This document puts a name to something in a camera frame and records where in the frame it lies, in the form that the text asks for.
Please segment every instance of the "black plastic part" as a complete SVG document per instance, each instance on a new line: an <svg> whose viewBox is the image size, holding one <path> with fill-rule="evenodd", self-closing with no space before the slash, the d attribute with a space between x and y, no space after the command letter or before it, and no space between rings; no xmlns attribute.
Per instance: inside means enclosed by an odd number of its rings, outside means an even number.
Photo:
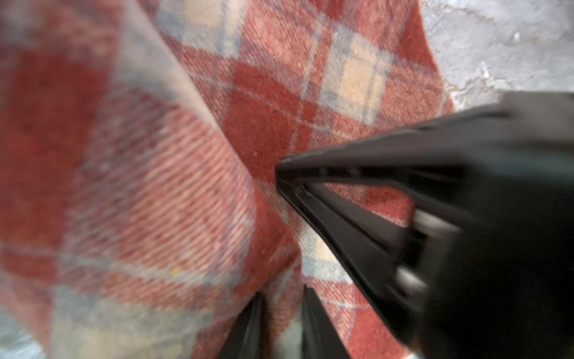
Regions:
<svg viewBox="0 0 574 359"><path fill-rule="evenodd" d="M265 301L256 293L239 314L219 359L261 359L265 341Z"/></svg>
<svg viewBox="0 0 574 359"><path fill-rule="evenodd" d="M303 359L351 359L313 288L303 290Z"/></svg>
<svg viewBox="0 0 574 359"><path fill-rule="evenodd" d="M515 92L418 126L286 157L277 190L395 337L428 358L562 358L574 348L574 96ZM428 290L425 236L320 183L386 185L457 228Z"/></svg>

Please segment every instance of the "red square pattern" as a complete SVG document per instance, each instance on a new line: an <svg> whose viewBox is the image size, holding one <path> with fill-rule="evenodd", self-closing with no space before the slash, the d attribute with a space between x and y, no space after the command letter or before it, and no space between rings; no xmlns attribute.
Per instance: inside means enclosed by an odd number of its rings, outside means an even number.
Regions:
<svg viewBox="0 0 574 359"><path fill-rule="evenodd" d="M325 148L351 141L351 137L342 133L333 133L330 129L313 129L310 145L307 150Z"/></svg>
<svg viewBox="0 0 574 359"><path fill-rule="evenodd" d="M325 14L335 20L341 20L342 16L348 16L348 11L352 10L352 3L354 1L349 0L311 0L313 4L320 11L324 11Z"/></svg>
<svg viewBox="0 0 574 359"><path fill-rule="evenodd" d="M250 239L251 178L213 125L177 107L163 121L164 137L149 161L154 175L144 179L119 229L117 259L230 273Z"/></svg>
<svg viewBox="0 0 574 359"><path fill-rule="evenodd" d="M351 138L361 138L368 132L368 126L340 113L333 114L331 129Z"/></svg>
<svg viewBox="0 0 574 359"><path fill-rule="evenodd" d="M121 244L118 235L149 173L149 160L162 138L156 134L164 128L167 111L144 90L110 83L81 170L75 173L76 191L59 251L82 258L115 258Z"/></svg>
<svg viewBox="0 0 574 359"><path fill-rule="evenodd" d="M297 142L295 143L294 152L304 152L311 146L314 129L308 123L303 122L297 129Z"/></svg>
<svg viewBox="0 0 574 359"><path fill-rule="evenodd" d="M421 12L418 1L415 2L406 22L405 30L402 33L400 45L397 49L397 56L411 62L423 65L428 69L437 72L438 66L433 60L432 54L426 45L425 30L422 27Z"/></svg>
<svg viewBox="0 0 574 359"><path fill-rule="evenodd" d="M243 39L303 76L313 45L313 33L304 24L297 24L264 1L255 0L246 14Z"/></svg>
<svg viewBox="0 0 574 359"><path fill-rule="evenodd" d="M399 126L431 119L439 112L443 99L440 75L428 68L396 60L386 83L381 104L381 117Z"/></svg>
<svg viewBox="0 0 574 359"><path fill-rule="evenodd" d="M356 4L354 23L348 26L380 49L394 52L414 3L413 0L360 1Z"/></svg>
<svg viewBox="0 0 574 359"><path fill-rule="evenodd" d="M180 52L181 65L190 75L217 122L222 125L229 105L237 61L185 45L174 47Z"/></svg>
<svg viewBox="0 0 574 359"><path fill-rule="evenodd" d="M343 343L348 342L355 326L356 309L339 303L322 301L322 304L331 319L331 323L337 330L339 338Z"/></svg>
<svg viewBox="0 0 574 359"><path fill-rule="evenodd" d="M363 207L387 219L410 220L414 203L404 192L391 187L369 186Z"/></svg>
<svg viewBox="0 0 574 359"><path fill-rule="evenodd" d="M202 328L197 333L191 359L210 359L217 357L229 335L234 321L235 317L232 317L220 322L214 322L212 325Z"/></svg>
<svg viewBox="0 0 574 359"><path fill-rule="evenodd" d="M243 265L241 274L244 281L234 288L238 295L249 295L265 284L272 273L277 274L281 267L287 267L289 262L298 260L300 250L294 246L292 233L279 213L277 213L269 201L264 197L263 191L255 186L255 206L257 218L249 252ZM279 256L287 251L287 256Z"/></svg>
<svg viewBox="0 0 574 359"><path fill-rule="evenodd" d="M352 283L304 277L305 283L315 289L322 300L353 305L356 286Z"/></svg>
<svg viewBox="0 0 574 359"><path fill-rule="evenodd" d="M152 23L156 20L157 10L160 8L161 0L138 0L139 5L148 15Z"/></svg>
<svg viewBox="0 0 574 359"><path fill-rule="evenodd" d="M0 237L56 249L107 71L22 51L0 128Z"/></svg>
<svg viewBox="0 0 574 359"><path fill-rule="evenodd" d="M238 64L234 83L274 105L270 107L235 90L223 126L225 136L253 177L274 182L273 169L287 154L295 126L283 111L295 112L300 100L248 65Z"/></svg>
<svg viewBox="0 0 574 359"><path fill-rule="evenodd" d="M286 0L273 4L278 12L292 18L298 26L302 25L309 31L314 31L319 19L319 9L310 7L305 1Z"/></svg>
<svg viewBox="0 0 574 359"><path fill-rule="evenodd" d="M283 272L272 278L265 286L264 295L271 302L269 311L269 334L277 338L291 324L301 307L301 259L298 253L285 264Z"/></svg>
<svg viewBox="0 0 574 359"><path fill-rule="evenodd" d="M347 350L355 359L403 358L407 353L371 307L355 310L355 323Z"/></svg>
<svg viewBox="0 0 574 359"><path fill-rule="evenodd" d="M45 285L56 281L57 262L55 256L25 254L4 249L0 255L0 268L19 278L15 280L33 280Z"/></svg>

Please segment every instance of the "tartan cloth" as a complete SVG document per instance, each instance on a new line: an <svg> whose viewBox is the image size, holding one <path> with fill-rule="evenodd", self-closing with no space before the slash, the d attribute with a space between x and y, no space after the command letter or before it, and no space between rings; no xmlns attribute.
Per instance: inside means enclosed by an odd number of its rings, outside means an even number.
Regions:
<svg viewBox="0 0 574 359"><path fill-rule="evenodd" d="M353 358L408 354L273 169L453 111L416 0L10 0L0 16L0 304L48 357L212 358L257 290L266 355L300 357L304 283ZM337 190L409 219L398 191Z"/></svg>

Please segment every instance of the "red plaid fabric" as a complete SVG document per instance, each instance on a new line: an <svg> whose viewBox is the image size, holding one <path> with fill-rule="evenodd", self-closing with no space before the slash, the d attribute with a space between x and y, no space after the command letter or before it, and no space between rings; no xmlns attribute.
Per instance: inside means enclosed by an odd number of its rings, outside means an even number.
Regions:
<svg viewBox="0 0 574 359"><path fill-rule="evenodd" d="M0 16L0 304L48 356L212 358L262 290L268 354L296 358L304 283L354 358L406 355L273 168L453 110L416 0L11 0ZM339 191L408 220L397 191Z"/></svg>

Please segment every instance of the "gray concrete floor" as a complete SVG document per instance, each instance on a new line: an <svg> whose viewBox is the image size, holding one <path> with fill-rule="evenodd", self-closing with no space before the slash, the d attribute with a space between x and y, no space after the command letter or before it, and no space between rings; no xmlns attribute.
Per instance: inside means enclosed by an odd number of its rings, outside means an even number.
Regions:
<svg viewBox="0 0 574 359"><path fill-rule="evenodd" d="M574 1L421 0L457 109L509 90L574 91Z"/></svg>

